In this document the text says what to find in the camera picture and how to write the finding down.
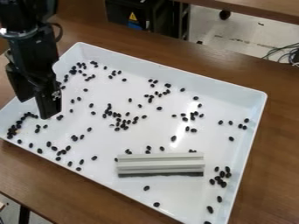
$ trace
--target black cable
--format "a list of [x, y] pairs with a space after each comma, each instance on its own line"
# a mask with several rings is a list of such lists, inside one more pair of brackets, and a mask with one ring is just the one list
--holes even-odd
[[63, 35], [63, 29], [62, 29], [62, 26], [60, 24], [57, 24], [57, 23], [50, 23], [50, 25], [54, 25], [56, 27], [59, 28], [59, 35], [55, 38], [55, 41], [56, 43], [59, 42], [62, 38], [62, 35]]

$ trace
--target floor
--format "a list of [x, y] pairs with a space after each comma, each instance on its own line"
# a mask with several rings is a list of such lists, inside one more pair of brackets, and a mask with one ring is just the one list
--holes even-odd
[[[202, 41], [204, 45], [263, 57], [274, 46], [286, 46], [299, 42], [299, 26], [285, 24], [258, 17], [232, 13], [226, 21], [219, 18], [219, 10], [192, 6], [190, 41]], [[280, 52], [271, 57], [277, 60]], [[0, 213], [4, 224], [18, 224], [19, 205], [0, 195], [6, 204]], [[38, 215], [31, 213], [30, 224], [51, 224]]]

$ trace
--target white plastic tray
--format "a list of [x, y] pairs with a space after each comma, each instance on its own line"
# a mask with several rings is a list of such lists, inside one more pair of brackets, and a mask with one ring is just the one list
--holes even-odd
[[[99, 67], [90, 65], [91, 60], [97, 61]], [[85, 62], [87, 70], [84, 73], [95, 74], [96, 78], [86, 82], [81, 74], [70, 75], [66, 89], [63, 90], [61, 115], [64, 115], [64, 118], [60, 122], [55, 117], [49, 120], [28, 119], [20, 132], [8, 140], [7, 129], [19, 120], [23, 113], [38, 113], [34, 100], [20, 103], [14, 98], [0, 111], [0, 137], [35, 154], [38, 154], [37, 148], [41, 148], [44, 153], [38, 155], [42, 158], [123, 193], [183, 223], [227, 223], [267, 95], [247, 87], [84, 43], [74, 45], [54, 65], [58, 80], [63, 82], [64, 75], [68, 74], [77, 62]], [[122, 74], [110, 80], [108, 76], [113, 70], [122, 70]], [[159, 82], [152, 88], [148, 79]], [[172, 85], [171, 94], [155, 98], [153, 103], [148, 104], [143, 96], [164, 91], [165, 83]], [[83, 88], [88, 88], [89, 91], [83, 92]], [[181, 93], [180, 88], [185, 88], [186, 91]], [[82, 101], [72, 104], [71, 99], [78, 96]], [[193, 96], [198, 96], [199, 100], [194, 101]], [[133, 102], [128, 103], [128, 98], [132, 98]], [[203, 104], [202, 108], [197, 108], [199, 102]], [[88, 107], [89, 103], [94, 103], [93, 109]], [[113, 123], [112, 119], [102, 118], [108, 103], [119, 113], [129, 111], [131, 115], [147, 115], [148, 118], [141, 119], [137, 125], [131, 125], [126, 131], [115, 132], [109, 127], [109, 124]], [[142, 108], [137, 107], [139, 103], [143, 105]], [[162, 106], [163, 110], [158, 112], [158, 106]], [[92, 110], [97, 115], [90, 115]], [[204, 113], [205, 116], [197, 118], [195, 122], [182, 122], [180, 114], [189, 114], [194, 110], [199, 114]], [[177, 114], [177, 118], [172, 118], [172, 114]], [[245, 118], [250, 119], [247, 130], [238, 129], [238, 124], [243, 123]], [[219, 120], [223, 120], [224, 124], [218, 125]], [[232, 126], [228, 125], [230, 120], [233, 121]], [[48, 124], [48, 129], [41, 129], [40, 133], [35, 134], [36, 124]], [[197, 128], [198, 133], [186, 133], [184, 129], [187, 125]], [[92, 127], [93, 131], [87, 133], [88, 127]], [[74, 143], [70, 136], [80, 134], [85, 135], [84, 140]], [[175, 143], [170, 141], [173, 135], [177, 136]], [[228, 137], [234, 137], [234, 142], [230, 142]], [[18, 144], [18, 139], [22, 139], [23, 143]], [[72, 149], [57, 162], [56, 152], [45, 146], [47, 141], [51, 141], [60, 150], [67, 145], [72, 145]], [[32, 149], [29, 149], [29, 143], [34, 143]], [[187, 152], [189, 149], [204, 152], [204, 177], [118, 178], [114, 158], [123, 154], [126, 149], [135, 154], [144, 153], [147, 145], [152, 147], [152, 153]], [[159, 150], [160, 146], [165, 148], [165, 152]], [[98, 156], [98, 159], [92, 161], [92, 156]], [[85, 164], [81, 166], [81, 171], [76, 171], [75, 168], [79, 166], [82, 158], [85, 159]], [[73, 167], [67, 166], [68, 161], [73, 161]], [[209, 179], [217, 176], [215, 166], [220, 169], [225, 166], [231, 168], [233, 175], [227, 180], [226, 188], [209, 183]], [[146, 192], [143, 190], [145, 186], [150, 186]], [[222, 203], [217, 202], [217, 196], [223, 197]], [[160, 207], [153, 207], [154, 202], [159, 202]], [[207, 212], [207, 206], [213, 207], [213, 214]]]

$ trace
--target black equipment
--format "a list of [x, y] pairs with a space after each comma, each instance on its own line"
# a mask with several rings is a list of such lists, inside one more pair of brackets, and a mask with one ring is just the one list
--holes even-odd
[[46, 22], [56, 9], [57, 0], [0, 0], [0, 36], [10, 46], [6, 73], [21, 102], [35, 97], [42, 119], [61, 111], [61, 92], [52, 70], [59, 59], [57, 39]]

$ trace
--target wooden tabletop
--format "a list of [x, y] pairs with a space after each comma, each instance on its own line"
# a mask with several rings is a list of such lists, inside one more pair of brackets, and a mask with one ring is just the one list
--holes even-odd
[[[114, 24], [56, 19], [62, 53], [77, 41], [268, 94], [230, 223], [299, 223], [299, 69]], [[12, 97], [0, 59], [0, 108]], [[104, 186], [0, 141], [0, 192], [59, 224], [176, 223]]]
[[299, 25], [298, 0], [178, 0]]

